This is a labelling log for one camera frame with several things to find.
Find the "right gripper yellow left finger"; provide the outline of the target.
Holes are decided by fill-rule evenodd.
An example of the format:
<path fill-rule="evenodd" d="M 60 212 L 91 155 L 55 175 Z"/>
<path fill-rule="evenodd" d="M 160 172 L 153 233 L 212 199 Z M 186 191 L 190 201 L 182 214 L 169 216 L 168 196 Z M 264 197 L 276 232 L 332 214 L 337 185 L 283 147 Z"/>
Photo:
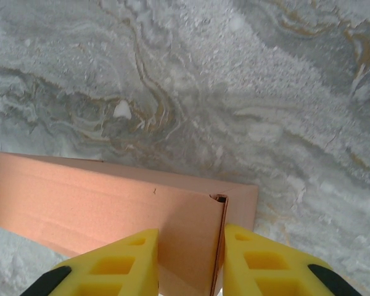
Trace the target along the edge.
<path fill-rule="evenodd" d="M 158 296 L 158 229 L 65 260 L 20 296 Z"/>

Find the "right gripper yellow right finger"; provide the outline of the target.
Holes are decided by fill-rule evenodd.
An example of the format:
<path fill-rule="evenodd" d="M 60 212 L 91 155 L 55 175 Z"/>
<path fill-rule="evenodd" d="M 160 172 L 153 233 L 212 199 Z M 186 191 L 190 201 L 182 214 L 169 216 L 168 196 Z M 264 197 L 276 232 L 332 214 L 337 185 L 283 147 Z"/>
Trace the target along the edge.
<path fill-rule="evenodd" d="M 224 243 L 223 296 L 360 296 L 325 261 L 238 225 Z"/>

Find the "salmon orange paper box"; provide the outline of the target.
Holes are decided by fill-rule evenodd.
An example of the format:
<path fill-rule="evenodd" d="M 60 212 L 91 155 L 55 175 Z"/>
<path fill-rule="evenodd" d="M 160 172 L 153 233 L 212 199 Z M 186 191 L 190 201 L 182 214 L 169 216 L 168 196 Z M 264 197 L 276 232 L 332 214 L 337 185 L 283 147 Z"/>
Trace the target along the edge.
<path fill-rule="evenodd" d="M 157 228 L 163 296 L 215 296 L 223 228 L 252 229 L 258 188 L 97 160 L 0 152 L 0 228 L 75 256 Z"/>

